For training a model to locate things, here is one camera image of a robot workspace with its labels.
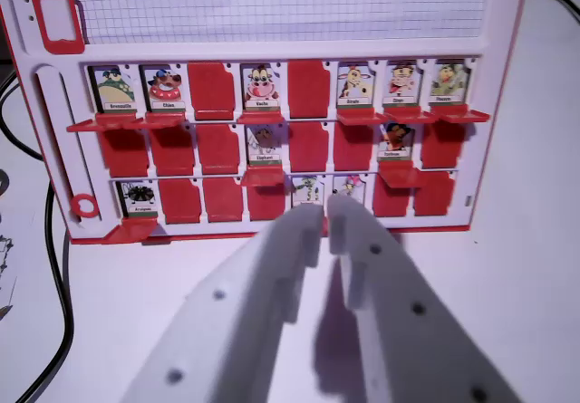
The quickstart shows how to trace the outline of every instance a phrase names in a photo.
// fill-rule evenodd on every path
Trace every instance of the guess who game board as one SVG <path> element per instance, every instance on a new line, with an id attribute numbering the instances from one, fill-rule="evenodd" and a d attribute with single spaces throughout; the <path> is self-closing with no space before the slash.
<path id="1" fill-rule="evenodd" d="M 521 0 L 0 0 L 76 243 L 468 229 Z"/>

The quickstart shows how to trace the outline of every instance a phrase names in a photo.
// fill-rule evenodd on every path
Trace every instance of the cartoon cow card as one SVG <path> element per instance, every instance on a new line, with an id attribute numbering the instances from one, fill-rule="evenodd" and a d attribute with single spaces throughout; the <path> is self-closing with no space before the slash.
<path id="1" fill-rule="evenodd" d="M 336 105 L 339 108 L 371 107 L 374 73 L 367 62 L 338 65 Z"/>
<path id="2" fill-rule="evenodd" d="M 462 60 L 438 61 L 434 75 L 430 104 L 462 104 L 465 101 L 469 72 Z"/>
<path id="3" fill-rule="evenodd" d="M 413 136 L 415 130 L 398 122 L 387 122 L 379 126 L 381 141 L 377 159 L 384 160 L 411 160 Z"/>
<path id="4" fill-rule="evenodd" d="M 292 178 L 292 206 L 318 204 L 324 201 L 324 183 L 318 177 Z"/>
<path id="5" fill-rule="evenodd" d="M 361 204 L 364 204 L 364 191 L 366 182 L 360 175 L 335 175 L 333 177 L 333 193 L 352 197 Z"/>
<path id="6" fill-rule="evenodd" d="M 169 65 L 141 66 L 143 86 L 150 111 L 184 111 L 181 98 L 181 75 Z"/>
<path id="7" fill-rule="evenodd" d="M 421 77 L 422 74 L 414 62 L 389 62 L 382 106 L 419 105 Z"/>
<path id="8" fill-rule="evenodd" d="M 118 65 L 92 66 L 89 74 L 97 110 L 102 113 L 137 111 L 131 77 Z"/>
<path id="9" fill-rule="evenodd" d="M 242 66 L 245 110 L 278 110 L 280 108 L 280 76 L 268 63 Z"/>
<path id="10" fill-rule="evenodd" d="M 157 202 L 151 182 L 117 181 L 117 194 L 125 217 L 157 217 Z"/>
<path id="11" fill-rule="evenodd" d="M 247 162 L 250 165 L 282 163 L 283 131 L 279 124 L 246 126 Z"/>

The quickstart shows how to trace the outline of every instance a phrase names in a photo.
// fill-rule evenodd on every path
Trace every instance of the cartoon turtle card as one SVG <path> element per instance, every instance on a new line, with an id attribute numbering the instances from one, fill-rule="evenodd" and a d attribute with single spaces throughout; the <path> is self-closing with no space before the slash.
<path id="1" fill-rule="evenodd" d="M 336 83 L 339 108 L 371 107 L 374 72 L 367 62 L 340 62 Z"/>
<path id="2" fill-rule="evenodd" d="M 125 217 L 157 217 L 157 200 L 151 180 L 117 181 L 117 193 Z"/>
<path id="3" fill-rule="evenodd" d="M 324 201 L 324 183 L 314 177 L 292 178 L 292 206 L 300 204 L 318 204 Z"/>
<path id="4" fill-rule="evenodd" d="M 169 65 L 144 65 L 141 75 L 150 111 L 185 110 L 181 74 L 173 72 Z"/>
<path id="5" fill-rule="evenodd" d="M 361 204 L 364 204 L 364 191 L 366 181 L 360 175 L 335 175 L 333 177 L 333 193 L 352 197 Z"/>
<path id="6" fill-rule="evenodd" d="M 97 110 L 103 113 L 137 111 L 131 77 L 118 65 L 89 68 Z"/>
<path id="7" fill-rule="evenodd" d="M 269 63 L 242 65 L 245 110 L 278 110 L 280 108 L 280 75 Z"/>
<path id="8" fill-rule="evenodd" d="M 417 106 L 422 74 L 415 62 L 389 62 L 382 97 L 383 107 Z"/>
<path id="9" fill-rule="evenodd" d="M 431 84 L 430 104 L 461 104 L 468 91 L 469 70 L 462 60 L 438 61 Z"/>
<path id="10" fill-rule="evenodd" d="M 282 124 L 246 126 L 247 162 L 250 165 L 282 163 Z"/>
<path id="11" fill-rule="evenodd" d="M 381 141 L 377 159 L 410 160 L 415 130 L 398 122 L 387 122 L 379 126 Z"/>

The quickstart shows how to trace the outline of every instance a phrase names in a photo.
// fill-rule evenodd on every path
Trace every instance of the grid paper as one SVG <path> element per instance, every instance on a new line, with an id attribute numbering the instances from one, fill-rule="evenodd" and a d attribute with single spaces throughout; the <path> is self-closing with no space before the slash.
<path id="1" fill-rule="evenodd" d="M 79 0 L 89 43 L 478 36 L 485 0 Z"/>

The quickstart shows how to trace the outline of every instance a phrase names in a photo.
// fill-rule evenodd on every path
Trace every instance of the white table surface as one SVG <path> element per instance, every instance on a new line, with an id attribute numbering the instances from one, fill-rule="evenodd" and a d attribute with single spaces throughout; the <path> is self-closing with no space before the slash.
<path id="1" fill-rule="evenodd" d="M 580 401 L 579 45 L 580 27 L 563 6 L 526 0 L 471 231 L 401 236 L 436 293 L 530 403 Z M 5 118 L 34 146 L 18 91 Z M 14 239 L 8 270 L 18 276 L 14 308 L 0 322 L 0 401 L 11 402 L 53 356 L 63 320 L 44 249 L 44 166 L 0 137 L 0 168 L 11 178 L 0 197 L 0 234 Z M 60 249 L 58 211 L 53 220 Z M 245 241 L 73 245 L 74 342 L 39 401 L 119 401 L 184 296 Z M 334 266 L 324 239 L 298 323 L 284 329 L 271 402 L 361 401 L 353 321 L 340 297 L 328 296 Z"/>

